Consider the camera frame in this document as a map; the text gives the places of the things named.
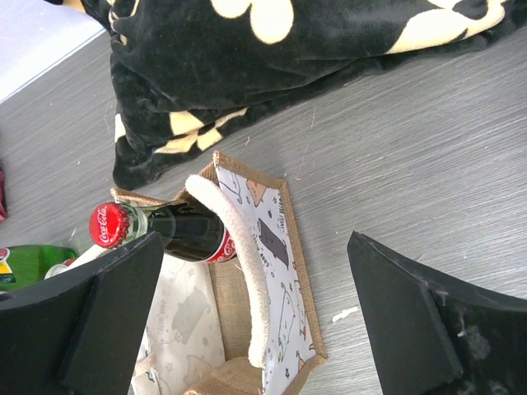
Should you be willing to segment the glass cola bottle red cap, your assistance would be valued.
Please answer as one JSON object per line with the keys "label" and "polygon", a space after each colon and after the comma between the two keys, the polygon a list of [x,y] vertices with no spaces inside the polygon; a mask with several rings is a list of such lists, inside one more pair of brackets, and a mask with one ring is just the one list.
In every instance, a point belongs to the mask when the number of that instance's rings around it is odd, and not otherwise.
{"label": "glass cola bottle red cap", "polygon": [[223,263],[236,255],[234,240],[220,217],[194,199],[150,207],[106,202],[92,212],[89,232],[93,242],[106,249],[157,232],[165,251],[187,262]]}

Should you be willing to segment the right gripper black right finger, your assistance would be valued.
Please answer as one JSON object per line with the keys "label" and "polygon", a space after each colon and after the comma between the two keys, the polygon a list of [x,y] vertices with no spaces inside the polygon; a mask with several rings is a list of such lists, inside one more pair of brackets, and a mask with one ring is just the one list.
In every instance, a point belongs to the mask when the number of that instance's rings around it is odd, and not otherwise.
{"label": "right gripper black right finger", "polygon": [[347,255],[384,394],[524,394],[526,301],[354,232]]}

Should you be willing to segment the green bottle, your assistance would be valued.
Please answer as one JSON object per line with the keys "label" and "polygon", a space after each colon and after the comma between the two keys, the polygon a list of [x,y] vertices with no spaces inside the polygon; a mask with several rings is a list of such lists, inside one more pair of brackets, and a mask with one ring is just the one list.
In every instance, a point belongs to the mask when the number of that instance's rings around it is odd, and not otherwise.
{"label": "green bottle", "polygon": [[48,244],[1,247],[1,292],[40,282],[51,267],[78,256],[74,249]]}

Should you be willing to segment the burlap canvas cat-print bag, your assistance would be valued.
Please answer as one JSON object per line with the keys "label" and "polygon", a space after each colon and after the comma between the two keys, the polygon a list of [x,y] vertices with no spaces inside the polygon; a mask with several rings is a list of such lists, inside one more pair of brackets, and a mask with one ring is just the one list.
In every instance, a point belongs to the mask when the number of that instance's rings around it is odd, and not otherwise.
{"label": "burlap canvas cat-print bag", "polygon": [[163,258],[131,393],[298,394],[327,354],[287,183],[215,152],[181,196],[226,220],[232,258]]}

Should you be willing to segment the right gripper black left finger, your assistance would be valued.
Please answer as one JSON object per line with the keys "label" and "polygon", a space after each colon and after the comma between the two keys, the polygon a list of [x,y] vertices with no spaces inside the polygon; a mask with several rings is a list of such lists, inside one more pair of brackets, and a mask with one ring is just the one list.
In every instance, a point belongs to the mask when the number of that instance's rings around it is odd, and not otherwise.
{"label": "right gripper black left finger", "polygon": [[161,270],[152,232],[1,295],[3,394],[125,394]]}

